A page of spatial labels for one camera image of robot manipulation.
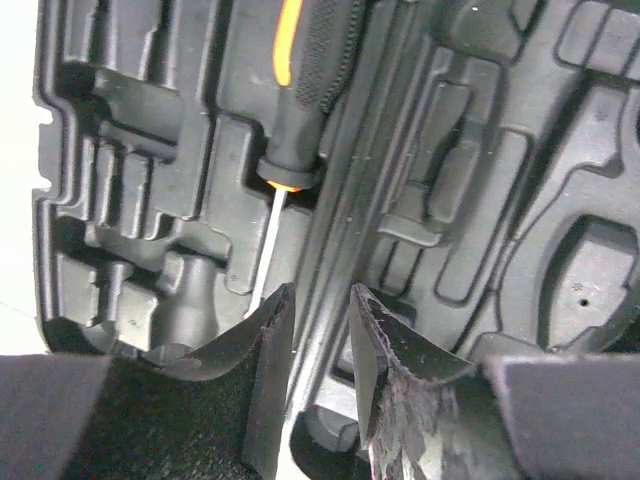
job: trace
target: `screwdriver handle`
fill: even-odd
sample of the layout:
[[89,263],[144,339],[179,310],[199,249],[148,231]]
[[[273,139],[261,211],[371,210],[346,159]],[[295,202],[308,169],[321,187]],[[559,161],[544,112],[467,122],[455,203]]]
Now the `screwdriver handle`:
[[[285,0],[273,49],[278,112],[258,164],[258,174],[272,185],[297,191],[319,180],[318,145],[353,69],[365,3]],[[294,49],[302,48],[302,61],[292,72]]]

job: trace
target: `open tool case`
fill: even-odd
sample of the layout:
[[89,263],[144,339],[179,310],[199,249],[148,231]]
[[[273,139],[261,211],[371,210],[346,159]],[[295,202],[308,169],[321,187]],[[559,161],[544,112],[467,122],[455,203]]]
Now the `open tool case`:
[[[296,288],[283,478],[350,478],[354,456],[366,462],[346,320],[356,282],[474,362],[633,347],[632,3],[366,3],[323,178],[289,196],[265,289]],[[168,365],[242,320],[273,195],[256,166],[277,110],[281,6],[41,1],[34,92],[53,114],[40,133],[52,186],[35,192],[35,252],[53,352]]]

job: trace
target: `screwdriver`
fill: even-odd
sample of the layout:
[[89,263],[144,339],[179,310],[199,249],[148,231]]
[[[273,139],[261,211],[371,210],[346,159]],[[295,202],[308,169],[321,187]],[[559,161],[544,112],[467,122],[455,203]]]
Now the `screwdriver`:
[[[355,64],[366,0],[285,0],[273,43],[278,110],[258,175],[275,188],[251,302],[262,301],[280,215],[289,193],[315,186],[325,121]],[[295,62],[302,53],[302,61]],[[300,65],[299,74],[292,64]]]

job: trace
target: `toolbox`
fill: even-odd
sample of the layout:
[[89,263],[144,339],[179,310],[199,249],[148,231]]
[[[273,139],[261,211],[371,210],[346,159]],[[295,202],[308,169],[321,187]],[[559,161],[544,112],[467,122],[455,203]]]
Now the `toolbox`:
[[[297,3],[296,101],[328,103],[317,141],[298,145],[313,180],[287,196],[264,279],[262,297],[296,292],[279,475],[367,472],[355,283],[470,362],[635,351],[640,8]],[[34,248],[52,352],[167,366],[247,314],[274,198],[261,162],[283,135],[282,12],[41,0],[34,96],[53,122],[40,127],[51,188],[34,193]]]

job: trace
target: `screwdriver shaft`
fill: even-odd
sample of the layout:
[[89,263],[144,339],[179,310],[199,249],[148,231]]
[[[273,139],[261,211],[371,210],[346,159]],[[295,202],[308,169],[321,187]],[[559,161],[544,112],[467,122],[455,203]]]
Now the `screwdriver shaft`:
[[267,233],[264,238],[260,261],[258,262],[256,281],[253,285],[253,292],[251,293],[251,303],[249,303],[249,310],[247,310],[245,318],[249,317],[256,308],[260,306],[260,302],[262,301],[264,285],[267,281],[269,265],[271,265],[271,257],[273,256],[273,248],[276,245],[276,238],[278,236],[280,214],[282,213],[284,202],[287,199],[287,193],[288,192],[284,188],[276,188],[276,193],[273,197],[273,205],[271,206],[271,215],[269,216],[269,224],[267,225]]

